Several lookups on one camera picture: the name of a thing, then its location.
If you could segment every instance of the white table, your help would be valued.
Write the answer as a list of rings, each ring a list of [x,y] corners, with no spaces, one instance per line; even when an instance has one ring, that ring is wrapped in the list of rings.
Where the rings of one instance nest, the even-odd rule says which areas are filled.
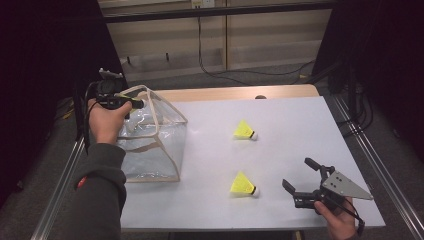
[[[319,187],[320,175],[304,164],[310,157],[335,166],[358,185],[364,179],[321,97],[174,102],[187,117],[186,148],[178,183],[127,183],[124,230],[292,230],[325,226],[313,210],[296,209],[281,186]],[[234,140],[245,119],[257,141]],[[238,171],[260,189],[259,198],[229,193]],[[385,223],[374,201],[354,200],[368,227]]]

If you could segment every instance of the wire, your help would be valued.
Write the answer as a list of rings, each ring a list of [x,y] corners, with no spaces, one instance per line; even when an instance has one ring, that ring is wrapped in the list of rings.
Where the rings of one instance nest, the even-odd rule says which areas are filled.
[[[373,121],[374,121],[374,108],[373,108],[373,106],[372,106],[371,100],[370,100],[370,98],[368,97],[368,95],[366,95],[365,93],[363,93],[363,94],[364,94],[364,95],[366,96],[366,98],[367,98],[368,107],[369,107],[369,109],[370,109],[370,120],[368,120],[368,123],[367,123],[367,124],[365,124],[365,122],[367,121],[367,112],[366,112],[366,110],[364,109],[364,118],[362,119],[361,123],[358,125],[358,127],[357,127],[357,128],[352,129],[351,131],[349,131],[349,132],[347,132],[347,133],[343,134],[343,137],[344,137],[344,138],[347,138],[347,137],[349,137],[349,136],[351,136],[351,135],[354,135],[354,134],[358,134],[358,133],[364,132],[367,128],[369,128],[369,127],[371,126],[371,124],[372,124],[372,123],[373,123]]]
[[[297,78],[294,82],[292,82],[292,83],[290,83],[290,84],[289,84],[289,85],[293,85],[293,84],[297,83],[297,82],[300,80],[300,71],[301,71],[303,68],[305,68],[306,66],[308,66],[309,64],[311,64],[311,63],[314,63],[314,62],[315,62],[315,60],[309,61],[309,62],[307,62],[307,63],[303,64],[303,65],[302,65],[301,67],[299,67],[298,69],[293,70],[293,71],[290,71],[290,72],[285,72],[285,73],[266,73],[266,72],[252,71],[252,70],[227,70],[227,71],[220,71],[220,72],[210,73],[210,72],[208,72],[208,71],[205,69],[205,67],[204,67],[204,65],[203,65],[203,58],[202,58],[202,40],[201,40],[201,34],[202,34],[202,23],[201,23],[201,21],[200,21],[200,17],[198,17],[198,18],[197,18],[197,23],[198,23],[198,27],[199,27],[199,65],[200,65],[200,68],[202,69],[202,71],[203,71],[204,73],[208,74],[208,75],[209,75],[209,76],[211,76],[211,77],[215,77],[215,78],[224,78],[224,79],[228,79],[228,80],[231,80],[231,81],[234,81],[234,82],[237,82],[237,83],[243,84],[243,85],[252,86],[251,84],[248,84],[248,83],[245,83],[245,82],[239,81],[239,80],[234,79],[234,78],[225,77],[225,76],[218,76],[218,75],[225,74],[225,73],[253,73],[253,74],[261,74],[261,75],[269,75],[269,76],[284,76],[284,75],[289,75],[289,74],[292,74],[292,73],[299,72],[298,78]]]
[[[243,84],[243,85],[252,86],[251,84],[248,84],[248,83],[245,83],[245,82],[239,81],[239,80],[234,79],[234,78],[223,77],[223,76],[216,76],[217,74],[212,74],[212,73],[208,72],[208,71],[205,69],[205,67],[203,66],[203,59],[202,59],[202,40],[201,40],[201,34],[202,34],[202,24],[201,24],[201,22],[200,22],[200,17],[198,17],[198,18],[197,18],[197,23],[198,23],[198,26],[199,26],[199,65],[200,65],[200,68],[202,69],[202,71],[203,71],[204,73],[208,74],[208,75],[209,75],[209,76],[211,76],[211,77],[215,77],[215,78],[224,78],[224,79],[228,79],[228,80],[231,80],[231,81],[234,81],[234,82],[237,82],[237,83]]]

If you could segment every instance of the fingers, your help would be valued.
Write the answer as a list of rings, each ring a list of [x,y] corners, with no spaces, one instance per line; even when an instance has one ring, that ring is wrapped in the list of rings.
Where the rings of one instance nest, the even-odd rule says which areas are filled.
[[[327,222],[330,225],[335,224],[338,222],[338,219],[336,216],[333,215],[333,213],[320,201],[314,202],[315,209],[327,220]]]

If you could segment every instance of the transparent plastic container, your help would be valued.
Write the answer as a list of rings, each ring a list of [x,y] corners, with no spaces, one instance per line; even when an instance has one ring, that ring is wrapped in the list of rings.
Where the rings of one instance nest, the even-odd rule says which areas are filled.
[[[122,170],[127,182],[178,182],[184,155],[187,119],[166,99],[140,85],[121,92],[143,99],[118,136],[126,151]]]

